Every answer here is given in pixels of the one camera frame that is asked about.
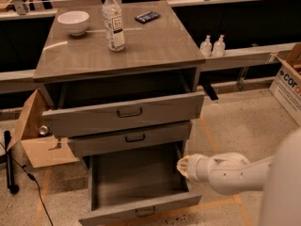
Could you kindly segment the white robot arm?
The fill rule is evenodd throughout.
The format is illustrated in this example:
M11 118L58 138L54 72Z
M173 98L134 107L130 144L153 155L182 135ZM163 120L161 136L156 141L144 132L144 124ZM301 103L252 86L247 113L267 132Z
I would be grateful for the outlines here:
M301 129L285 137L275 155L253 163L240 153L195 153L181 158L177 170L222 195L262 191L259 226L301 226Z

